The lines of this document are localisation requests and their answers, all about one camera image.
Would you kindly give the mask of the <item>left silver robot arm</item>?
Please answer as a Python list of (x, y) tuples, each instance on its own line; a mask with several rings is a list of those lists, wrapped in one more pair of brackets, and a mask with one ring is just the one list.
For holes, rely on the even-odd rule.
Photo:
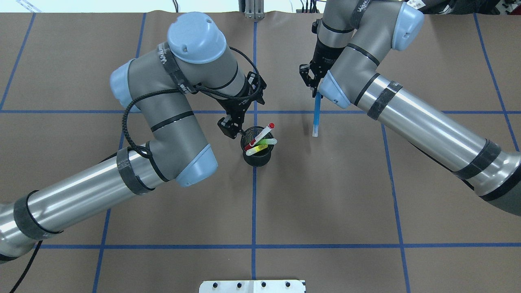
[(29, 254), (40, 241), (160, 185), (188, 187), (218, 162), (190, 98), (223, 108), (218, 132), (234, 139), (265, 83), (249, 56), (230, 46), (213, 16), (175, 17), (150, 52), (114, 70), (110, 88), (123, 106), (125, 145), (93, 167), (1, 205), (1, 263)]

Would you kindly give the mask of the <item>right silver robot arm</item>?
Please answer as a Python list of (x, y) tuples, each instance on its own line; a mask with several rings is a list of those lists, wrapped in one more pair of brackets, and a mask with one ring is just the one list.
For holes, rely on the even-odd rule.
[(311, 31), (314, 55), (300, 72), (307, 87), (340, 108), (356, 106), (466, 184), (484, 202), (521, 213), (520, 153), (502, 150), (378, 72), (391, 50), (405, 50), (424, 24), (399, 0), (328, 0)]

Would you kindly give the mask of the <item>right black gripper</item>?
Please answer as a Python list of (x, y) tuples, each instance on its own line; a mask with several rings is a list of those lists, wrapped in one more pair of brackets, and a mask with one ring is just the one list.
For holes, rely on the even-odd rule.
[[(314, 55), (310, 63), (299, 65), (299, 74), (305, 85), (310, 87), (312, 98), (316, 98), (316, 95), (319, 92), (318, 86), (320, 80), (322, 80), (328, 70), (331, 69), (344, 49), (345, 47), (331, 48), (323, 43), (316, 43)], [(313, 78), (309, 75), (310, 70), (314, 75)]]

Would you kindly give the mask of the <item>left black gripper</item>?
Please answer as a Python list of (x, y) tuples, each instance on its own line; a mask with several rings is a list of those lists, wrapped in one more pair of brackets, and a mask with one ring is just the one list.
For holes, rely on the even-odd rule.
[(242, 91), (234, 99), (223, 99), (226, 117), (219, 119), (217, 126), (229, 138), (244, 135), (244, 115), (252, 102), (264, 105), (263, 91), (267, 84), (259, 73), (249, 72)]

